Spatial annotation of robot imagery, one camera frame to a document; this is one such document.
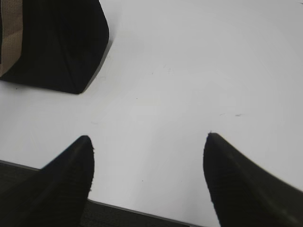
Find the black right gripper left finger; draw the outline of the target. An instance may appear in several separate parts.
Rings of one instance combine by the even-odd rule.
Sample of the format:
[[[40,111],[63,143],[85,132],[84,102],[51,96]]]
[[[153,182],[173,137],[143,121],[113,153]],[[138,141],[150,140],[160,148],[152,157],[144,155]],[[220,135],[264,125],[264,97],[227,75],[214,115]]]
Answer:
[[[2,227],[76,227],[94,177],[94,148],[77,138],[54,160],[0,195]]]

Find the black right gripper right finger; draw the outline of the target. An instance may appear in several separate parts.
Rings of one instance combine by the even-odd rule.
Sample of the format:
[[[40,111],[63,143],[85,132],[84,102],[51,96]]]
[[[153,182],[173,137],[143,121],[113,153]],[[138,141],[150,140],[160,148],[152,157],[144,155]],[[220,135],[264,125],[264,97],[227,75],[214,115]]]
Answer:
[[[222,227],[301,227],[303,192],[256,165],[217,133],[209,133],[203,172]]]

